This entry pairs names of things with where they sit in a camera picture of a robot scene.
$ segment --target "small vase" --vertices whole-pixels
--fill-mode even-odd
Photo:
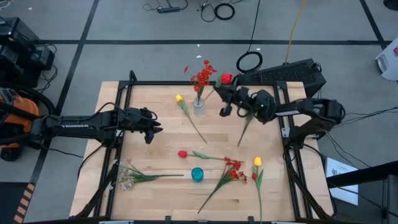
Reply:
[[[193,113],[196,115],[205,114],[205,101],[202,98],[195,97],[193,100]]]

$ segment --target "red tulip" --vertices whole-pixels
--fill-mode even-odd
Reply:
[[[178,156],[181,158],[186,158],[188,156],[188,153],[186,151],[179,151]]]
[[[224,73],[221,76],[221,84],[223,85],[230,85],[232,83],[232,74]]]

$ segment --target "paper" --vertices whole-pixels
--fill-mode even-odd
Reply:
[[[346,165],[342,162],[329,158],[326,160],[326,177],[331,177],[334,175],[345,174],[347,172],[352,172],[358,170],[355,167]],[[351,185],[342,187],[353,192],[358,193],[358,185]],[[341,190],[339,188],[330,189],[331,196],[339,200],[351,203],[353,205],[358,205],[358,195]]]

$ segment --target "wooden table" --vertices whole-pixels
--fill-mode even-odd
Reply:
[[[106,102],[114,102],[118,82],[104,82],[98,97],[96,110]],[[305,98],[302,83],[288,83],[291,101]],[[265,89],[273,95],[270,86],[249,86],[251,92]],[[211,91],[205,88],[203,96]],[[208,141],[205,144],[195,132],[188,118],[175,102],[175,95],[181,94],[187,102],[192,120]],[[282,158],[282,140],[278,120],[265,125],[253,121],[246,131],[239,147],[237,143],[242,133],[244,119],[236,115],[234,108],[231,116],[218,115],[224,107],[221,98],[214,92],[206,101],[206,114],[195,116],[192,101],[195,92],[192,86],[137,85],[132,88],[131,107],[147,107],[157,113],[163,131],[155,135],[152,144],[146,144],[144,135],[125,132],[121,160],[130,158],[134,166],[145,174],[183,174],[183,177],[166,177],[153,182],[135,185],[132,189],[121,190],[117,186],[112,219],[125,220],[164,220],[170,215],[172,220],[236,220],[247,221],[248,216],[259,220],[259,202],[253,180],[235,181],[222,187],[197,214],[198,209],[213,191],[221,177],[224,162],[203,160],[195,157],[179,158],[180,150],[198,151],[213,157],[230,157],[244,161],[242,170],[251,175],[253,159],[262,157],[264,175],[262,180],[263,220],[293,221],[294,214],[290,196],[288,175]],[[300,126],[310,117],[294,116],[295,124]],[[318,148],[312,139],[306,143]],[[99,146],[95,140],[89,140],[85,156]],[[86,205],[98,188],[105,150],[98,151],[88,159],[78,179],[75,198],[70,215],[76,215]],[[302,162],[307,187],[317,202],[328,213],[333,209],[330,201],[322,162],[318,154],[302,149]],[[201,167],[204,180],[194,183],[191,170]],[[305,217],[302,194],[297,188],[300,213]],[[104,215],[108,191],[104,193],[101,214]]]

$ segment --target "yellow tulip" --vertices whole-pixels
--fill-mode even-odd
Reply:
[[[183,98],[181,95],[178,94],[177,96],[175,96],[175,100],[177,100],[177,103],[181,103],[183,101]]]
[[[261,166],[261,157],[254,158],[254,165],[257,167]]]

